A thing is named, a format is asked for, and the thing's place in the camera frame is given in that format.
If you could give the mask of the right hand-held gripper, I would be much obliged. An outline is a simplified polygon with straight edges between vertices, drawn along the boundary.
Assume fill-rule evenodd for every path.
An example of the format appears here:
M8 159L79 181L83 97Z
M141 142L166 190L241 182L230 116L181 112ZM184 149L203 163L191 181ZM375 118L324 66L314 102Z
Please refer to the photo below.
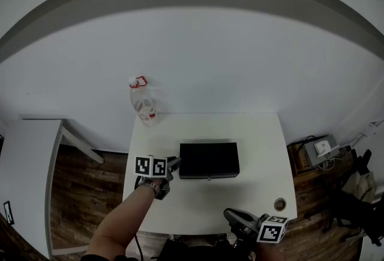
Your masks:
M232 233L244 241L278 244L284 237L289 219L263 214L257 217L247 211L227 208L223 215Z

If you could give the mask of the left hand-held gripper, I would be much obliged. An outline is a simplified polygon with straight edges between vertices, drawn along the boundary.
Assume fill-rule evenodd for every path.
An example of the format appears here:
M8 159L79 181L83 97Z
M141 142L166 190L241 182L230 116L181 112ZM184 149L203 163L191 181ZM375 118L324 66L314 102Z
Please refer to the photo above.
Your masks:
M153 155L136 157L134 163L134 175L137 176L134 189L140 185L151 187L155 192L155 198L163 200L170 191L170 182L173 180L173 172L180 167L179 157L157 158Z

